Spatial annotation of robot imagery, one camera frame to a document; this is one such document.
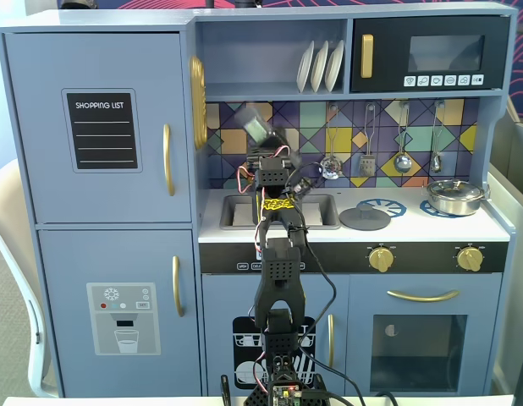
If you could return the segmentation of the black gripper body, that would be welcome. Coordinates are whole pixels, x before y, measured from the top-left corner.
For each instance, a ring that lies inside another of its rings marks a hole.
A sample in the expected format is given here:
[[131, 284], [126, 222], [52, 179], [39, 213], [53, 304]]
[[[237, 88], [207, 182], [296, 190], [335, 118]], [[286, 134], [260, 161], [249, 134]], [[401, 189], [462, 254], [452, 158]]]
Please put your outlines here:
[[292, 169], [300, 165], [300, 155], [293, 151], [289, 145], [278, 147], [254, 146], [248, 150], [246, 163], [248, 168], [251, 169], [263, 167]]

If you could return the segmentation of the black wide gripper finger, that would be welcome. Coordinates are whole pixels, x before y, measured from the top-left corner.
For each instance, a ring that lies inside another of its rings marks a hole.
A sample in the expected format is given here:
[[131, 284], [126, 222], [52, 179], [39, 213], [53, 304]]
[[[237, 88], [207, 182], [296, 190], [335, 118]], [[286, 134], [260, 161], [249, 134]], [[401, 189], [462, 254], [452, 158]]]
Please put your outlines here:
[[269, 148], [279, 148], [287, 144], [285, 129], [282, 127], [273, 128], [267, 140], [267, 146]]

